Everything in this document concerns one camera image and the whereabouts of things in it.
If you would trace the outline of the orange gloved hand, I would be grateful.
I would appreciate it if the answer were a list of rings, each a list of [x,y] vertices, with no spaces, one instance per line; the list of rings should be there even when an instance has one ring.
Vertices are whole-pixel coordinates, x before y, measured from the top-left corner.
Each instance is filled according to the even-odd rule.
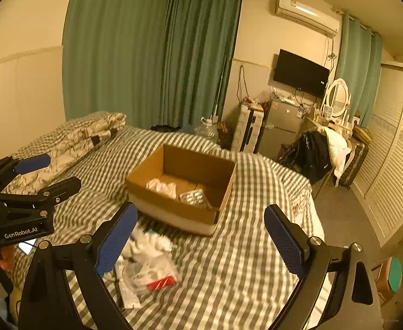
[[[0,267],[3,270],[12,270],[14,267],[15,246],[9,245],[0,249]]]

